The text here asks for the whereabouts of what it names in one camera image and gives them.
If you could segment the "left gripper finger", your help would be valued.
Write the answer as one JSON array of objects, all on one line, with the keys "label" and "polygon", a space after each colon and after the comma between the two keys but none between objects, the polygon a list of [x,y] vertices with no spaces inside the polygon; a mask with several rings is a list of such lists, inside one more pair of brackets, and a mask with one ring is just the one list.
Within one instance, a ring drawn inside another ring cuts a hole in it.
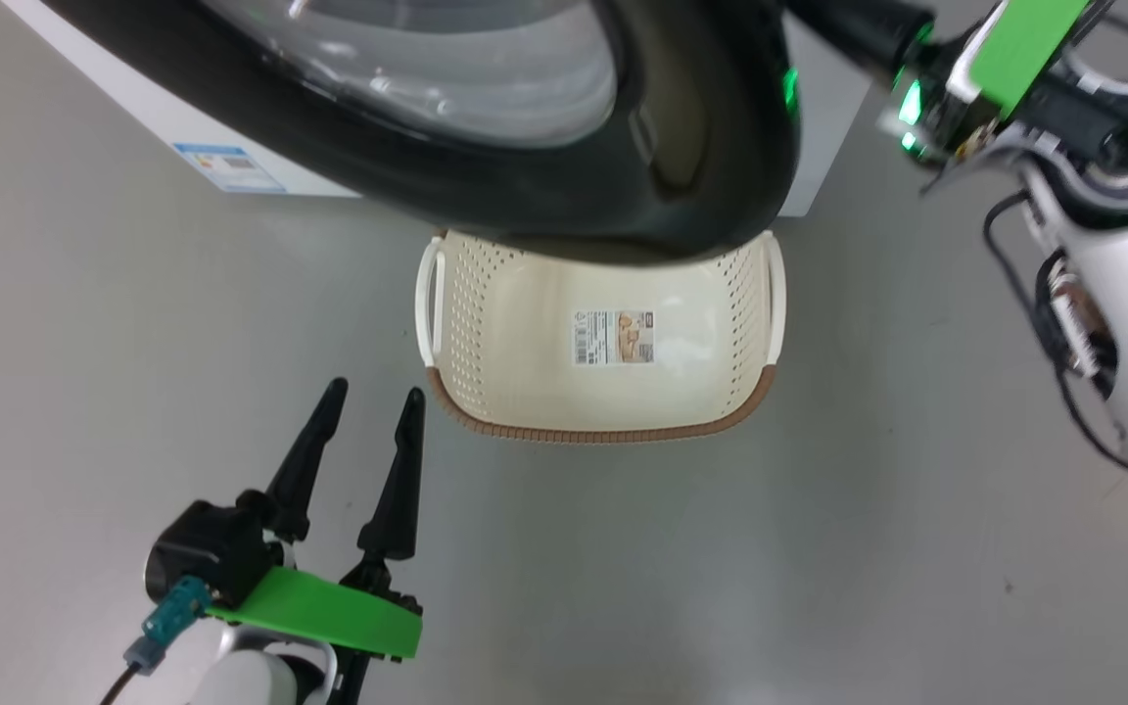
[{"label": "left gripper finger", "polygon": [[307,539],[310,530],[308,509],[323,452],[340,429],[347,397],[349,380],[335,378],[327,385],[265,490],[265,495],[273,505],[272,517],[265,527],[280,541]]},{"label": "left gripper finger", "polygon": [[359,531],[356,545],[365,559],[406,561],[415,556],[426,414],[424,393],[411,389],[394,432],[396,453],[379,504]]}]

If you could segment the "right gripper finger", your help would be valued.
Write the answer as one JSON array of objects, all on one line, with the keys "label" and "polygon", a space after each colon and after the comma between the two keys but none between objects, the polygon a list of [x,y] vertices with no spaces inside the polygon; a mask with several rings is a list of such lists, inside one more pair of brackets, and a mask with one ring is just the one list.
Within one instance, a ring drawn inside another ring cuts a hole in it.
[{"label": "right gripper finger", "polygon": [[934,28],[935,14],[905,1],[787,1],[788,14],[855,67],[896,72]]}]

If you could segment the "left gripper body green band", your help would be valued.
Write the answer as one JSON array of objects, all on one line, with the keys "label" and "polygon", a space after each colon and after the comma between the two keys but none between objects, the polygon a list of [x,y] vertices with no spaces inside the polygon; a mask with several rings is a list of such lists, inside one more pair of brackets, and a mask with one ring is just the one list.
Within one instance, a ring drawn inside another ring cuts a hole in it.
[{"label": "left gripper body green band", "polygon": [[215,619],[314,638],[390,659],[416,656],[424,616],[393,598],[321,579],[273,559],[247,570],[210,569]]}]

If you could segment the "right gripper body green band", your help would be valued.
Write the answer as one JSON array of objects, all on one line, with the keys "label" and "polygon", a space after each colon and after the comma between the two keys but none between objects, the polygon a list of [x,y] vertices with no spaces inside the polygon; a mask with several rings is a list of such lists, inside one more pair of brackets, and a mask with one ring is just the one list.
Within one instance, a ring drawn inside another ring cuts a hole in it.
[{"label": "right gripper body green band", "polygon": [[914,20],[878,126],[917,164],[962,162],[998,138],[1091,1],[999,1],[954,39]]}]

